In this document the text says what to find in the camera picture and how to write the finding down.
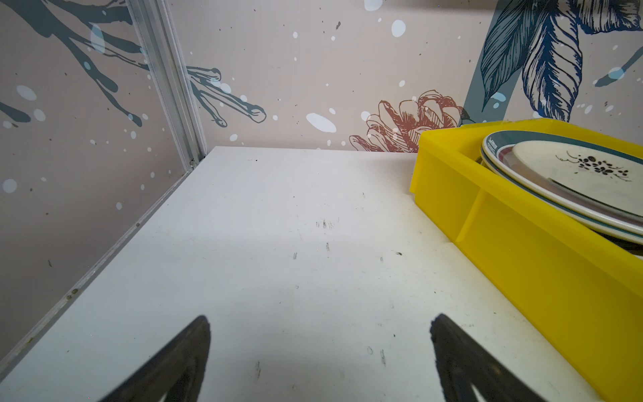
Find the white plate green rim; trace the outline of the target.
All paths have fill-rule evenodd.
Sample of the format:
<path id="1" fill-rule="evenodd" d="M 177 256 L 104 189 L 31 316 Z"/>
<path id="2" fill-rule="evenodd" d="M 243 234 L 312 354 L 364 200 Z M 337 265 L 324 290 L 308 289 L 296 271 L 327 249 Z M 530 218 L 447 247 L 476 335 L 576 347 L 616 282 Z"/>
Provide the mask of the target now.
<path id="1" fill-rule="evenodd" d="M 525 175 L 520 172 L 520 169 L 516 167 L 516 160 L 512 155 L 512 148 L 514 145 L 519 142 L 531 141 L 531 140 L 545 140 L 545 141 L 554 141 L 554 142 L 569 142 L 569 143 L 580 143 L 585 142 L 591 147 L 604 147 L 592 142 L 581 141 L 577 139 L 572 139 L 570 137 L 563 137 L 554 134 L 547 134 L 542 132 L 529 132 L 529 131 L 511 131 L 505 130 L 500 132 L 494 132 L 485 137 L 481 152 L 483 152 L 491 161 L 512 179 L 519 182 L 529 189 L 532 189 L 537 194 L 544 196 L 546 199 L 552 200 L 555 203 L 562 205 L 568 209 L 571 209 L 574 212 L 584 215 L 585 217 L 595 219 L 597 221 L 609 224 L 616 227 L 617 229 L 625 230 L 631 234 L 638 235 L 642 237 L 642 219 L 641 220 L 626 220 L 622 216 L 613 214 L 601 213 L 595 209 L 588 209 L 582 204 L 576 204 L 570 202 L 566 199 L 561 199 L 560 197 L 547 192 L 544 189 L 541 189 L 536 184 L 533 184 L 529 179 L 525 178 Z"/>

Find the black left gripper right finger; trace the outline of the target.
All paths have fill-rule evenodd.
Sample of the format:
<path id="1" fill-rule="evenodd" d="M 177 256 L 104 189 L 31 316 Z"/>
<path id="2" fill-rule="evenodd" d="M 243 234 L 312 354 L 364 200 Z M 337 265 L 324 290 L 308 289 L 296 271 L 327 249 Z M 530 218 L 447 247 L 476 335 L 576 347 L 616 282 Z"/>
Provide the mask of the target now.
<path id="1" fill-rule="evenodd" d="M 543 400 L 445 314 L 431 323 L 430 335 L 445 400 Z"/>

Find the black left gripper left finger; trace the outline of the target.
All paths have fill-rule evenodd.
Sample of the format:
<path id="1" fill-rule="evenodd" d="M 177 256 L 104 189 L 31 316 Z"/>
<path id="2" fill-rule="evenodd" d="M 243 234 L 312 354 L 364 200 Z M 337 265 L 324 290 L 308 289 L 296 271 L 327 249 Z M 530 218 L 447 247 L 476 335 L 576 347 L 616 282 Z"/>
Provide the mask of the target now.
<path id="1" fill-rule="evenodd" d="M 209 358 L 206 316 L 194 319 L 104 401 L 196 401 Z"/>

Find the white plate red Chinese characters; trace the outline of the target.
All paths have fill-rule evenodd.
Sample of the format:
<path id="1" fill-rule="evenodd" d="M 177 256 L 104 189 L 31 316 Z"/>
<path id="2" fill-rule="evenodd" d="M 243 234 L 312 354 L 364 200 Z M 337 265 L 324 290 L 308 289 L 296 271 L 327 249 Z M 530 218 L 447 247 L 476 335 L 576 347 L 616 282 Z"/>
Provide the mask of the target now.
<path id="1" fill-rule="evenodd" d="M 614 226 L 611 226 L 609 224 L 605 224 L 603 222 L 597 221 L 595 219 L 591 219 L 588 217 L 585 217 L 582 214 L 579 214 L 577 212 L 572 211 L 571 209 L 568 209 L 562 205 L 559 205 L 555 203 L 552 200 L 546 199 L 544 196 L 537 194 L 534 192 L 532 189 L 529 189 L 528 187 L 519 184 L 516 180 L 512 179 L 510 176 L 502 172 L 501 169 L 499 169 L 489 157 L 487 157 L 483 152 L 481 153 L 480 156 L 480 161 L 483 163 L 487 168 L 489 168 L 492 172 L 497 174 L 498 176 L 506 179 L 508 182 L 514 184 L 515 186 L 519 187 L 520 189 L 528 192 L 532 196 L 540 199 L 541 201 L 544 201 L 546 204 L 549 204 L 552 206 L 554 209 L 557 209 L 559 212 L 566 214 L 569 216 L 569 218 L 576 220 L 580 224 L 586 226 L 587 228 L 591 229 L 592 231 L 598 233 L 601 236 L 604 236 L 606 239 L 613 241 L 614 243 L 618 244 L 620 247 L 625 248 L 625 244 L 629 243 L 631 244 L 630 249 L 642 249 L 642 237 L 638 236 L 636 234 L 631 234 L 630 232 L 626 232 L 625 230 L 622 229 L 617 229 Z"/>

